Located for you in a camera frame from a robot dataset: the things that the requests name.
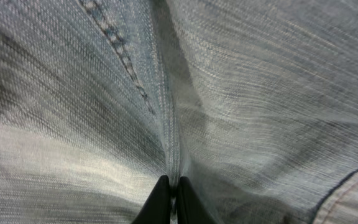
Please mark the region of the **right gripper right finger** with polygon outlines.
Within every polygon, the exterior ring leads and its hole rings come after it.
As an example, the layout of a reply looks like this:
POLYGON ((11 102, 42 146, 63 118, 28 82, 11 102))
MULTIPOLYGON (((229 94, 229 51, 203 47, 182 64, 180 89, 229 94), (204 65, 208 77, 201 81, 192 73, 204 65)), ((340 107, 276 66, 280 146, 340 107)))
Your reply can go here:
POLYGON ((188 177, 180 177, 176 201, 178 224, 216 224, 198 198, 188 177))

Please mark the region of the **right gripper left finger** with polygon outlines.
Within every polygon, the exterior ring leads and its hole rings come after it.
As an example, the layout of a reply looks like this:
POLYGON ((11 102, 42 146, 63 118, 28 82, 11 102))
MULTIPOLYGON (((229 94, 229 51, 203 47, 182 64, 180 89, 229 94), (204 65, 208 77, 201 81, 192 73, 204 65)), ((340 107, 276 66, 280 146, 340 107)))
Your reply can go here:
POLYGON ((161 176, 132 224, 169 224, 171 193, 169 178, 161 176))

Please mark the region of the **light blue denim shorts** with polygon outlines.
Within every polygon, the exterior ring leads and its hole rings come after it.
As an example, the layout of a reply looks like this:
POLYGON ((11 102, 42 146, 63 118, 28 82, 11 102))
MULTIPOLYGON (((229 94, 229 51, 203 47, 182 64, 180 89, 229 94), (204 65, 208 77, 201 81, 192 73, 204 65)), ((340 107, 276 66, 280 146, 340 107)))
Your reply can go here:
POLYGON ((358 1, 0 1, 0 223, 358 223, 358 1))

